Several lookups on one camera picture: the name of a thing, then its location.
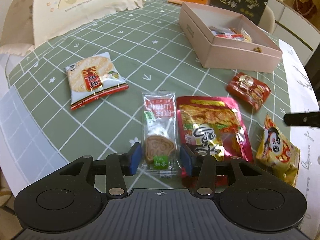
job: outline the floor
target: floor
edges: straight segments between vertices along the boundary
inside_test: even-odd
[[[0,240],[10,240],[21,230],[17,217],[0,208]]]

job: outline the panda face logo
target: panda face logo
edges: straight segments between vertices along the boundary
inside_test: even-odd
[[[279,135],[276,134],[275,132],[270,134],[269,146],[270,146],[272,152],[276,156],[279,156],[282,154],[283,143],[282,143],[282,140],[280,139]]]

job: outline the green label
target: green label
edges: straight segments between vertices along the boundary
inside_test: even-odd
[[[151,111],[144,111],[144,116],[147,121],[155,119],[155,115]]]
[[[153,167],[157,170],[164,170],[168,168],[168,157],[165,155],[153,157]]]

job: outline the black handle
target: black handle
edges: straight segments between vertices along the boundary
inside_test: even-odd
[[[283,117],[288,126],[310,126],[320,128],[320,112],[288,113]]]

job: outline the metal screw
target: metal screw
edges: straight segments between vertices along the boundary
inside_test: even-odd
[[[210,194],[212,194],[212,189],[208,188],[208,187],[201,187],[198,188],[197,190],[198,194],[203,195],[203,196],[208,196]]]
[[[119,188],[119,187],[114,187],[114,188],[109,190],[109,194],[113,195],[113,196],[120,196],[123,193],[124,193],[124,189],[123,188]]]

